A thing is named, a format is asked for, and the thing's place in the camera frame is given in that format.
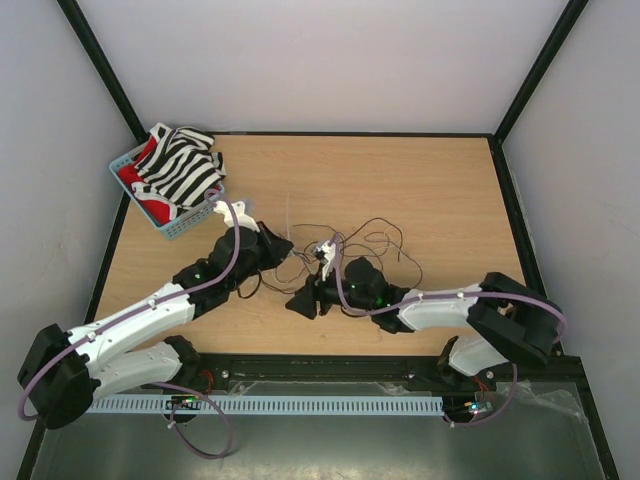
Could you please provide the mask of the white zip tie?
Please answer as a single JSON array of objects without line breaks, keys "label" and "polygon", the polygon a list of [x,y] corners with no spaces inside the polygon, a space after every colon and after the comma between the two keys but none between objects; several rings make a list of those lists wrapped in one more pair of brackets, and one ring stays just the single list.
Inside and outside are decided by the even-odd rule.
[{"label": "white zip tie", "polygon": [[287,192],[285,203],[286,239],[291,241],[291,194]]}]

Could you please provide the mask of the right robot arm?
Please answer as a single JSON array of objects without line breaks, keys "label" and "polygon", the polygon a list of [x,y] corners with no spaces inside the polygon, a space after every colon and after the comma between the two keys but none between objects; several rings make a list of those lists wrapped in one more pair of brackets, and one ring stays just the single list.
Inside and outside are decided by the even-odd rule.
[{"label": "right robot arm", "polygon": [[557,305],[502,273],[490,272],[464,288],[420,291],[387,282],[365,257],[349,262],[343,272],[322,267],[285,306],[308,319],[339,306],[370,317],[391,334],[470,328],[470,334],[448,341],[437,365],[439,381],[450,389],[506,363],[544,367],[566,330]]}]

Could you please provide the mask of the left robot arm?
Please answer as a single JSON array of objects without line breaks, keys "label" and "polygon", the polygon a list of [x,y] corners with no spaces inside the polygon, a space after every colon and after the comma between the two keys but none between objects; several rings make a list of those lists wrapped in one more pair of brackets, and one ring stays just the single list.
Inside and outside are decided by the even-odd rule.
[{"label": "left robot arm", "polygon": [[48,429],[67,426],[106,396],[144,384],[194,384],[199,357],[179,336],[140,344],[225,303],[245,280],[280,266],[293,249],[263,223],[231,227],[205,258],[183,268],[159,290],[109,317],[64,331],[41,329],[17,380],[35,418]]}]

